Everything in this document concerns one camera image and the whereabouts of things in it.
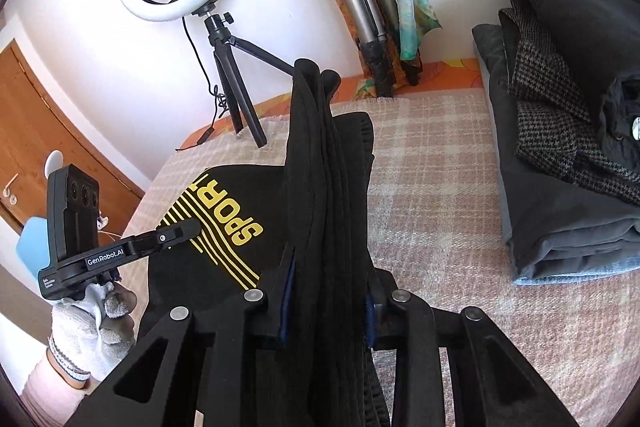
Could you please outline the left pink sleeve forearm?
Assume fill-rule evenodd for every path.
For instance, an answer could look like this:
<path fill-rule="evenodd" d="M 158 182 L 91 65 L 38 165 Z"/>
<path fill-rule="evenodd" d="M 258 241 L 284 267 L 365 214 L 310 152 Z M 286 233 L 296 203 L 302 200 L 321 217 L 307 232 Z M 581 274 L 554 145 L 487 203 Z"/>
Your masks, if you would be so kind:
<path fill-rule="evenodd" d="M 20 398 L 37 426 L 64 426 L 94 387 L 94 379 L 73 381 L 43 359 L 29 374 Z"/>

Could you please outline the left white knit glove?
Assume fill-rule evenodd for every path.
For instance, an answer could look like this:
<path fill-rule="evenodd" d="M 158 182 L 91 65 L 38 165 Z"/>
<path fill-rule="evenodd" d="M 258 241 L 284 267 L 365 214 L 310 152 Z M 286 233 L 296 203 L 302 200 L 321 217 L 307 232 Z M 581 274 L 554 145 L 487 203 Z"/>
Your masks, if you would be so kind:
<path fill-rule="evenodd" d="M 112 282 L 87 285 L 78 300 L 58 300 L 51 310 L 48 359 L 77 388 L 104 381 L 136 344 L 136 306 L 136 294 Z"/>

